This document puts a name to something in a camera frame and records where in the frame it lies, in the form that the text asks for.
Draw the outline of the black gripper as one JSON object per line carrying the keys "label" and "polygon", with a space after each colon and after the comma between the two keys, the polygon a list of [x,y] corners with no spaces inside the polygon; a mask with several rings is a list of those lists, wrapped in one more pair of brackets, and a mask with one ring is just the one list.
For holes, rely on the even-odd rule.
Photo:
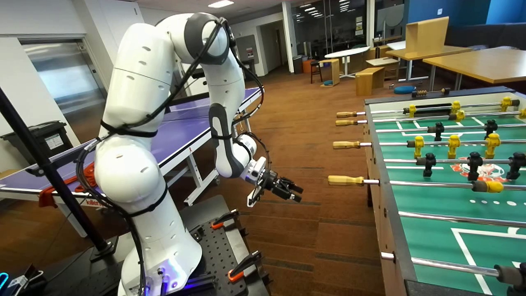
{"label": "black gripper", "polygon": [[269,192],[275,193],[277,197],[282,197],[285,200],[293,200],[293,202],[300,202],[300,198],[302,198],[295,192],[303,190],[293,180],[290,180],[287,177],[280,177],[274,170],[264,170],[256,183],[256,188],[257,188],[257,193],[269,190]]}

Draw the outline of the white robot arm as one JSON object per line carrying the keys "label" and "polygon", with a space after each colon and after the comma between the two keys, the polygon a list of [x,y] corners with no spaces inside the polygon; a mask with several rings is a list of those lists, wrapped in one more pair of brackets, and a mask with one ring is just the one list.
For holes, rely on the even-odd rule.
{"label": "white robot arm", "polygon": [[180,12],[155,24],[134,22],[121,35],[93,154],[96,188],[131,221],[134,246],[126,254],[118,296],[164,296],[187,285],[203,249],[183,225],[165,182],[170,149],[195,131],[165,111],[182,86],[180,63],[200,67],[208,88],[215,170],[252,183],[254,205],[262,190],[297,200],[300,188],[256,157],[256,142],[234,131],[244,98],[244,77],[226,22],[210,12]]}

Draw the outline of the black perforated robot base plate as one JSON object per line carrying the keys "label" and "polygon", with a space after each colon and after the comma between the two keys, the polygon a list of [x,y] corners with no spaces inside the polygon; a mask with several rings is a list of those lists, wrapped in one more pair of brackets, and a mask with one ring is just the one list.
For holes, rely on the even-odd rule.
{"label": "black perforated robot base plate", "polygon": [[185,207],[182,220],[201,246],[201,259],[173,296],[269,296],[261,253],[246,248],[236,213],[221,195]]}

